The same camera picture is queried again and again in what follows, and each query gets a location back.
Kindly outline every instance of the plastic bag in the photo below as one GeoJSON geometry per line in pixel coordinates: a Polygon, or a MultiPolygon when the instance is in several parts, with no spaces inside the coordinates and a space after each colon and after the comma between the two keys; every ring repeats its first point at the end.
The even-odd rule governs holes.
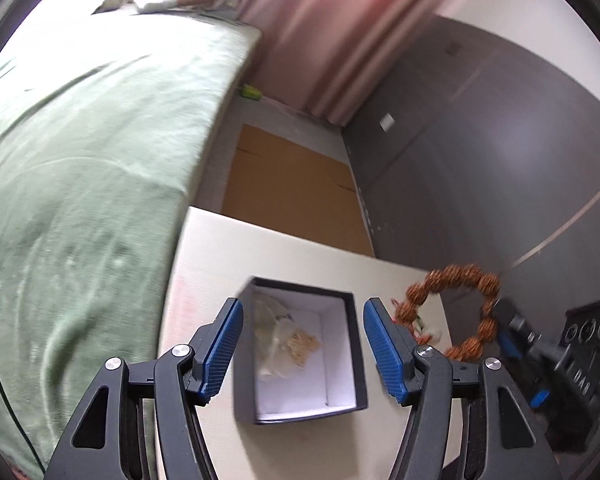
{"type": "Polygon", "coordinates": [[[287,309],[274,298],[254,294],[256,369],[258,377],[289,377],[304,366],[318,340],[294,322],[287,309]]]}

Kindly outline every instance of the bed sheet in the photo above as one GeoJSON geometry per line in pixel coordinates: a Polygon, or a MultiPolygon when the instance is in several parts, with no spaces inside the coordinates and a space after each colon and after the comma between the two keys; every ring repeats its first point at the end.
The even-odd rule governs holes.
{"type": "MultiPolygon", "coordinates": [[[[63,12],[0,54],[0,377],[45,463],[108,357],[155,358],[186,208],[260,36],[63,12]]],[[[1,400],[0,450],[42,476],[1,400]]]]}

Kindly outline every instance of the open box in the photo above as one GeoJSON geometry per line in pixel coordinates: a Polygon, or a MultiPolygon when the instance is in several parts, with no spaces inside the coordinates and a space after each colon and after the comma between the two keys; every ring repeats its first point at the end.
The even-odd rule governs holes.
{"type": "Polygon", "coordinates": [[[237,295],[244,307],[234,353],[235,418],[251,424],[310,420],[367,407],[360,332],[350,292],[253,278],[237,295]],[[320,348],[303,368],[264,380],[256,372],[254,298],[260,292],[286,307],[320,348]]]}

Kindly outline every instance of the cardboard sheet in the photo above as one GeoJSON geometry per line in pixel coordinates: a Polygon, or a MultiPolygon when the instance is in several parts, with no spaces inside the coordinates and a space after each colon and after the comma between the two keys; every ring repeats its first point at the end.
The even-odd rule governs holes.
{"type": "Polygon", "coordinates": [[[245,124],[222,214],[373,256],[346,164],[245,124]]]}

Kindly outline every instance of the person's foot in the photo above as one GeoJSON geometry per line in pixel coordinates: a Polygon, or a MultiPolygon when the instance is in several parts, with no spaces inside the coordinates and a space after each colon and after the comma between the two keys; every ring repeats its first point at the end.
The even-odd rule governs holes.
{"type": "Polygon", "coordinates": [[[151,14],[162,12],[178,6],[178,0],[134,0],[138,14],[151,14]]]}

